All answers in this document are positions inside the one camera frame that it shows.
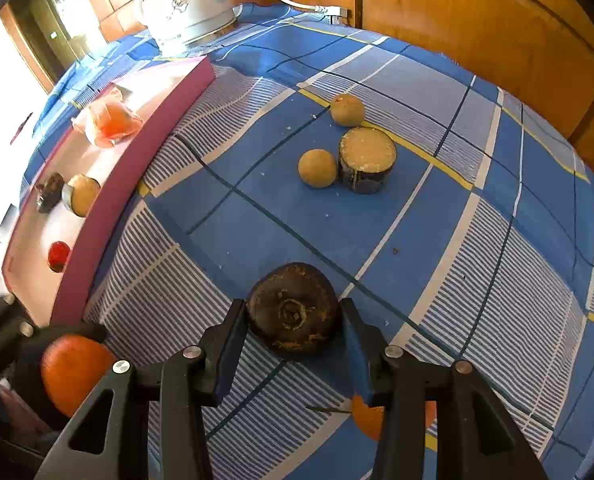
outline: orange fruit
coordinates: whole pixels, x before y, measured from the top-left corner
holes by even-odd
[[[61,336],[43,353],[43,387],[55,407],[72,416],[115,361],[101,343],[80,335]]]
[[[352,399],[351,412],[353,413],[353,420],[357,428],[363,434],[369,436],[373,440],[379,441],[379,434],[381,433],[381,424],[383,422],[383,406],[370,408],[362,397],[354,395]],[[426,402],[426,429],[430,427],[433,421],[437,418],[437,404],[434,400]]]

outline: dark brown water chestnut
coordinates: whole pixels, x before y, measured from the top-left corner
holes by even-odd
[[[253,332],[288,358],[317,351],[339,313],[328,279],[301,262],[278,267],[259,281],[248,295],[247,310]]]

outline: red cherry tomato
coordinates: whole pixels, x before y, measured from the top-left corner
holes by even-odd
[[[70,247],[65,242],[53,242],[48,249],[48,266],[52,272],[63,272],[68,256],[70,255]]]

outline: pink tray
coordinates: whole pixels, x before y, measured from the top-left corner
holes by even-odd
[[[126,202],[161,144],[214,79],[206,57],[128,74],[115,83],[132,91],[126,104],[144,119],[141,132],[110,150],[92,146],[86,136],[72,129],[61,138],[35,182],[44,182],[55,171],[66,181],[83,173],[96,178],[102,189],[86,218],[70,213],[61,202],[49,214],[39,213],[34,188],[22,205],[2,275],[35,323],[43,326],[81,319],[94,273]],[[61,274],[47,264],[48,248],[57,240],[72,249]]]

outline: wooden wall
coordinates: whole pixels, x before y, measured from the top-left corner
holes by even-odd
[[[138,30],[131,0],[91,1],[107,39]],[[594,26],[576,0],[295,1],[346,7],[350,25],[446,54],[543,115],[594,170]]]

